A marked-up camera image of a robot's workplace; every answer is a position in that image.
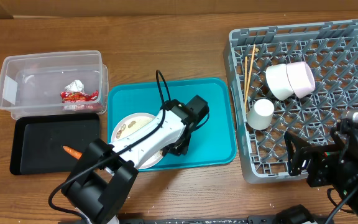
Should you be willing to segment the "red snack wrapper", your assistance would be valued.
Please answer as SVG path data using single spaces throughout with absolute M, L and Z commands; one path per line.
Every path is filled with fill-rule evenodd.
M 94 101 L 99 96 L 99 91 L 96 90 L 91 95 L 80 91 L 63 91 L 60 93 L 63 103 L 76 103 L 76 102 L 83 102 L 83 101 Z

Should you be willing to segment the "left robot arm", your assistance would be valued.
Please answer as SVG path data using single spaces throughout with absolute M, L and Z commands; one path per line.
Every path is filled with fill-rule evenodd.
M 155 154 L 185 155 L 191 134 L 207 121 L 209 107 L 196 95 L 187 104 L 166 101 L 136 132 L 110 144 L 90 143 L 62 187 L 82 223 L 114 220 L 142 166 Z

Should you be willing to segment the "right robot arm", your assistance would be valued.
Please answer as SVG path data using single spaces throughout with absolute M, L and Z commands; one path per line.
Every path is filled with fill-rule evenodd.
M 297 176 L 305 170 L 310 187 L 328 185 L 341 198 L 327 217 L 327 223 L 344 205 L 358 216 L 358 121 L 340 119 L 330 135 L 333 144 L 322 146 L 312 145 L 289 131 L 284 134 L 288 173 Z

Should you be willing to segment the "white plate with peanuts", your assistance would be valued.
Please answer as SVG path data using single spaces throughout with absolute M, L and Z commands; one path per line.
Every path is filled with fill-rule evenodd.
M 155 118 L 154 115 L 148 113 L 134 113 L 123 118 L 114 128 L 111 135 L 111 142 L 126 138 L 136 132 Z M 156 165 L 162 160 L 162 152 L 156 152 L 150 159 L 144 162 L 139 169 L 148 169 Z

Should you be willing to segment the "white tissue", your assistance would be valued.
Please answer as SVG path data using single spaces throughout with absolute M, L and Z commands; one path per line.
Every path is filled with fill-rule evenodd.
M 65 91 L 84 93 L 84 88 L 84 84 L 80 80 L 74 80 L 65 87 Z

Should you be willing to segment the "orange carrot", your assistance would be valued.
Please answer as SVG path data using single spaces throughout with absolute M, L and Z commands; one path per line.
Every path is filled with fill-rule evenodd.
M 82 156 L 82 153 L 75 150 L 75 149 L 72 149 L 71 147 L 68 147 L 68 146 L 63 146 L 63 149 L 65 152 L 67 152 L 69 155 L 71 155 L 72 157 L 74 157 L 75 159 L 79 160 Z

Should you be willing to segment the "pink bowl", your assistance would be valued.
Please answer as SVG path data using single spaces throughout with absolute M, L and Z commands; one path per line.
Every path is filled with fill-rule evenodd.
M 303 98 L 315 89 L 313 73 L 306 62 L 294 62 L 287 65 L 287 77 L 294 94 Z

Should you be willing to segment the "teal serving tray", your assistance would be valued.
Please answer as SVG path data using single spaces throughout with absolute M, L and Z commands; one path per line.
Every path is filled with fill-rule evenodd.
M 191 134 L 188 152 L 184 156 L 167 154 L 148 171 L 185 169 L 223 165 L 236 156 L 237 145 L 227 85 L 219 78 L 175 80 L 167 82 L 170 96 L 188 103 L 199 95 L 208 103 L 209 118 L 199 130 Z M 107 141 L 117 124 L 134 113 L 156 115 L 161 107 L 157 84 L 136 83 L 115 86 L 108 95 Z

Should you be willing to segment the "white cup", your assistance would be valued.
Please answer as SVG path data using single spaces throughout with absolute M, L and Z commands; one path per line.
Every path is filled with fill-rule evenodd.
M 274 105 L 270 100 L 257 100 L 247 115 L 247 123 L 256 130 L 267 129 L 272 122 L 273 112 Z

